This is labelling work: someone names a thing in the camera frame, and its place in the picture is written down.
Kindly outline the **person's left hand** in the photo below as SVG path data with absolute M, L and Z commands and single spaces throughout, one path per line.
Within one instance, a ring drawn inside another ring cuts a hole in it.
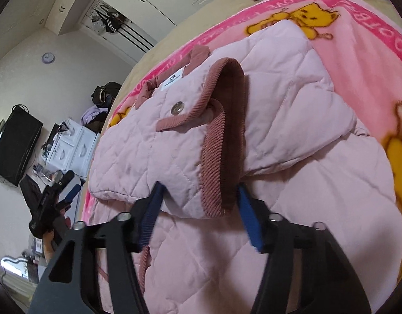
M 46 262 L 49 263 L 54 256 L 54 248 L 52 247 L 51 243 L 54 239 L 54 232 L 48 232 L 43 235 L 42 241 L 43 241 L 43 253 L 44 253 L 44 258 L 46 259 Z

